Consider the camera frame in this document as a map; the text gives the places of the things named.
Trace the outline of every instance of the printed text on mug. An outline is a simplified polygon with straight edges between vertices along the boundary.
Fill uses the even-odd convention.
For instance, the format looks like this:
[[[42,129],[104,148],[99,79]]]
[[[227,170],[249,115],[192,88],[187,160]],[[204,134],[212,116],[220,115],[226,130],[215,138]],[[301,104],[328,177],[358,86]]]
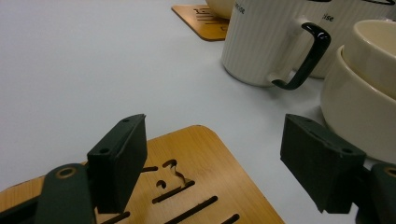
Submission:
[[[327,13],[323,15],[322,19],[326,21],[334,21],[334,17]]]
[[[235,3],[235,8],[238,10],[240,13],[245,14],[245,9],[241,7],[238,3]]]

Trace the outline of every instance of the mug rim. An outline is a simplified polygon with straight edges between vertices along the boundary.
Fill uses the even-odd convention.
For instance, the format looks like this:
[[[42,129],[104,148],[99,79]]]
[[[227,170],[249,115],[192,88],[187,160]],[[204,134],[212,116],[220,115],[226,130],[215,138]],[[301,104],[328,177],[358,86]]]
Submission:
[[[379,1],[375,1],[375,0],[361,0],[361,1],[370,2],[370,3],[376,3],[376,4],[379,4],[379,5],[387,5],[387,6],[395,5],[395,2],[393,0],[385,0],[387,2],[379,2]]]
[[[309,2],[331,2],[332,0],[307,0]]]

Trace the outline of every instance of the wooden coaster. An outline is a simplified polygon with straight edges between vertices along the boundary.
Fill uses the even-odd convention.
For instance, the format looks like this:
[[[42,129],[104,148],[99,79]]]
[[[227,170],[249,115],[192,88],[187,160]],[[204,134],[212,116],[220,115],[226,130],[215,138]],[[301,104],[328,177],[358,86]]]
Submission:
[[[203,40],[225,39],[230,21],[216,17],[207,5],[180,5],[172,10]]]
[[[43,178],[0,192],[0,211],[40,193]],[[217,135],[190,126],[148,141],[126,211],[98,223],[283,223]]]

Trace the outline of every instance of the bowl rim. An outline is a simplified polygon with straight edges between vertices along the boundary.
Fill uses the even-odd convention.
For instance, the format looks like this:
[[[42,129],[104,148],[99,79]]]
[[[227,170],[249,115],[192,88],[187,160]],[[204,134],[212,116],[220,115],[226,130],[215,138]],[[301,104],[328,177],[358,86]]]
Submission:
[[[337,61],[340,63],[340,66],[347,70],[346,74],[354,80],[356,83],[355,85],[359,85],[362,88],[364,88],[366,91],[372,92],[374,95],[377,97],[388,101],[390,104],[396,106],[396,99],[391,98],[390,96],[386,95],[384,92],[380,91],[379,89],[373,87],[370,85],[368,82],[366,82],[364,79],[362,79],[360,76],[358,76],[345,62],[344,57],[343,57],[343,51],[344,51],[344,45],[338,48],[336,55],[337,55]]]
[[[396,52],[394,54],[390,53],[389,51],[380,48],[377,44],[375,44],[372,40],[367,38],[367,36],[363,35],[361,31],[359,30],[359,27],[367,24],[367,23],[381,23],[381,24],[386,24],[389,26],[394,26],[396,29],[396,22],[395,21],[381,21],[381,20],[365,20],[365,21],[358,21],[353,25],[353,35],[357,36],[357,39],[364,44],[364,46],[370,46],[377,50],[379,53],[384,54],[386,57],[389,57],[393,60],[396,60]]]

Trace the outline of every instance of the slotted wooden board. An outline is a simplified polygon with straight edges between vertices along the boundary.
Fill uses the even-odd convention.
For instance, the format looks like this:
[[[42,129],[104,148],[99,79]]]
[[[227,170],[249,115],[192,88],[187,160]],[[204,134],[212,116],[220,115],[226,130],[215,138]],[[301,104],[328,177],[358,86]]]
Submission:
[[[149,140],[145,168],[126,208],[130,215],[120,223],[166,223],[189,210],[181,223],[223,223],[232,217],[237,223],[283,223],[227,147],[204,126]],[[0,211],[38,195],[42,181],[0,192]],[[175,189],[183,190],[153,202]],[[208,199],[214,200],[205,204]],[[112,217],[97,215],[97,220]]]
[[[177,5],[172,10],[203,40],[224,40],[229,20],[216,17],[207,5]]]

